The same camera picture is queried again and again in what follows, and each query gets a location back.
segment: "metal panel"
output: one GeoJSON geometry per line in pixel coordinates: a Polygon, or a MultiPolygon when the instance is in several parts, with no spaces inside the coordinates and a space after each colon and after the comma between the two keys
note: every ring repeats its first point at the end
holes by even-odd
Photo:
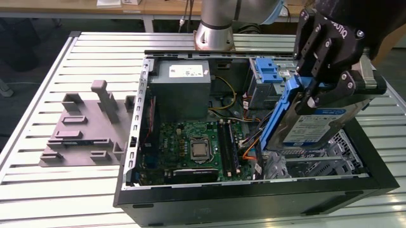
{"type": "MultiPolygon", "coordinates": [[[[0,201],[4,200],[0,222],[5,223],[1,227],[137,227],[125,213],[112,207],[117,166],[41,168],[38,157],[60,117],[64,94],[78,92],[82,99],[97,99],[89,84],[102,79],[109,82],[106,89],[116,99],[134,95],[143,51],[192,50],[192,35],[84,32],[77,40],[69,38],[0,154],[0,201]]],[[[237,50],[291,52],[292,42],[293,36],[235,35],[237,50]]],[[[292,227],[297,223],[300,227],[351,227],[354,223],[360,227],[404,226],[406,116],[402,104],[390,88],[387,95],[376,98],[356,117],[400,188],[387,195],[363,199],[329,215],[192,227],[292,227]]]]}

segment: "wooden desk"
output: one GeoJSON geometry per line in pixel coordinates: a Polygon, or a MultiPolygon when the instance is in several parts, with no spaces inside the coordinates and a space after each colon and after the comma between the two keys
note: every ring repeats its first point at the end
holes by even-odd
{"type": "MultiPolygon", "coordinates": [[[[153,15],[183,15],[184,13],[185,0],[147,0],[144,7],[144,14],[153,15]]],[[[299,17],[301,6],[287,5],[291,17],[299,17]]],[[[192,15],[200,15],[201,11],[201,0],[195,0],[192,7],[192,15]]]]}
{"type": "MultiPolygon", "coordinates": [[[[185,0],[143,0],[140,5],[97,9],[97,0],[0,0],[0,17],[10,18],[74,18],[74,19],[141,19],[145,32],[153,32],[153,19],[180,19],[185,0]]],[[[297,21],[300,6],[288,5],[291,22],[297,21]]],[[[192,20],[200,20],[201,0],[196,0],[192,20]]]]}
{"type": "Polygon", "coordinates": [[[125,14],[125,10],[143,13],[145,0],[140,5],[122,5],[120,8],[97,9],[97,0],[0,0],[0,11],[29,13],[90,13],[125,14]]]}

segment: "blue drive bracket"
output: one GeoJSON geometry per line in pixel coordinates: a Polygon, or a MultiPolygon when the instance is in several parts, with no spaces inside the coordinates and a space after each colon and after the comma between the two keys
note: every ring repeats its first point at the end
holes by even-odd
{"type": "Polygon", "coordinates": [[[277,73],[277,66],[269,58],[257,58],[255,60],[255,67],[260,74],[260,80],[263,83],[280,83],[283,78],[277,73]]]}
{"type": "Polygon", "coordinates": [[[276,127],[284,116],[284,113],[291,106],[291,101],[292,101],[293,97],[296,96],[296,93],[303,90],[301,83],[300,83],[301,80],[303,80],[303,77],[293,76],[292,78],[289,78],[285,81],[285,85],[284,85],[285,87],[284,87],[281,97],[277,101],[275,111],[271,115],[271,118],[264,127],[264,131],[261,132],[261,135],[259,138],[261,150],[267,146],[267,141],[268,141],[269,137],[272,136],[273,131],[276,130],[276,127]]]}

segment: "screw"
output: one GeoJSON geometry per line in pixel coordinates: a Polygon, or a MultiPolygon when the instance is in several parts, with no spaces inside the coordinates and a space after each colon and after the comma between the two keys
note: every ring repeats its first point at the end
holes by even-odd
{"type": "Polygon", "coordinates": [[[358,30],[358,31],[356,31],[356,37],[358,37],[358,38],[362,38],[363,36],[364,36],[363,31],[358,30]]]}

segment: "hard drive label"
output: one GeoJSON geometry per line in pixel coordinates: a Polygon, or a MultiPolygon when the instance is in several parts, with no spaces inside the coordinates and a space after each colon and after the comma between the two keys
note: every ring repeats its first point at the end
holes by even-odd
{"type": "Polygon", "coordinates": [[[339,119],[344,109],[317,109],[312,115],[301,115],[287,134],[283,145],[308,146],[315,144],[329,129],[329,123],[339,119]]]}

